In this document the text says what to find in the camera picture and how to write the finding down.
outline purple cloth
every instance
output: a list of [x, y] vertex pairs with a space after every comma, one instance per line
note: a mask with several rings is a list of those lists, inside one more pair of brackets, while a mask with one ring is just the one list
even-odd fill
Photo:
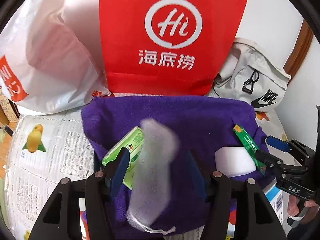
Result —
[[[153, 229], [177, 228], [174, 234], [198, 228], [205, 223], [209, 206], [197, 195], [185, 158], [192, 148], [197, 156], [215, 170], [214, 153], [224, 146], [242, 146], [233, 127], [242, 126], [257, 146], [268, 152], [266, 135], [255, 122], [254, 109], [238, 100], [185, 97], [121, 97], [95, 98], [82, 109], [84, 133], [101, 160], [134, 126], [144, 118], [153, 118], [179, 136], [180, 150], [171, 164], [172, 199], [166, 210], [151, 225]], [[234, 179], [254, 178], [261, 187], [274, 176], [259, 171]], [[117, 239], [146, 239], [159, 234], [143, 233], [126, 220], [131, 191], [124, 185], [113, 203], [109, 204], [110, 220]], [[236, 202], [231, 203], [231, 210]]]

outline barcode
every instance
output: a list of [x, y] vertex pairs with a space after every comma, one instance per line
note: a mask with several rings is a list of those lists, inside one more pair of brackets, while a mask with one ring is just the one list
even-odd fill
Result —
[[277, 198], [277, 212], [280, 210], [280, 208], [282, 208], [282, 196], [281, 195]]

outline mango illustration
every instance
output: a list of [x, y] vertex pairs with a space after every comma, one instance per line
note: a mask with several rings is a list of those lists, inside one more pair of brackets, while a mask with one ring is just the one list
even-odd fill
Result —
[[264, 112], [256, 112], [256, 117], [257, 117], [259, 120], [266, 119], [268, 122], [270, 121], [270, 120], [269, 120], [269, 117], [267, 117], [266, 113], [264, 113]]
[[43, 126], [41, 124], [37, 124], [32, 129], [31, 133], [29, 133], [27, 142], [22, 148], [22, 150], [28, 149], [28, 151], [31, 153], [36, 152], [36, 150], [46, 152], [44, 145], [41, 141], [42, 132], [43, 132]]
[[28, 240], [30, 236], [30, 232], [26, 231], [25, 235], [23, 236], [24, 240]]

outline human hand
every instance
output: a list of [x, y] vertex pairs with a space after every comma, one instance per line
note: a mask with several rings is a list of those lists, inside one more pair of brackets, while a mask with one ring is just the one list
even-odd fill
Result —
[[[299, 208], [297, 206], [299, 199], [293, 195], [289, 196], [288, 203], [288, 214], [292, 217], [295, 217], [299, 214]], [[312, 221], [318, 213], [319, 205], [316, 204], [314, 200], [305, 201], [305, 207], [308, 207], [309, 210], [304, 216], [304, 218], [300, 221], [301, 224], [307, 224]]]

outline red paper bag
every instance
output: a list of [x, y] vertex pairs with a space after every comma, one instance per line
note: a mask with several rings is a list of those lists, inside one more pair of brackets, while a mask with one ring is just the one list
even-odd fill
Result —
[[247, 0], [100, 0], [109, 90], [204, 95], [224, 63]]

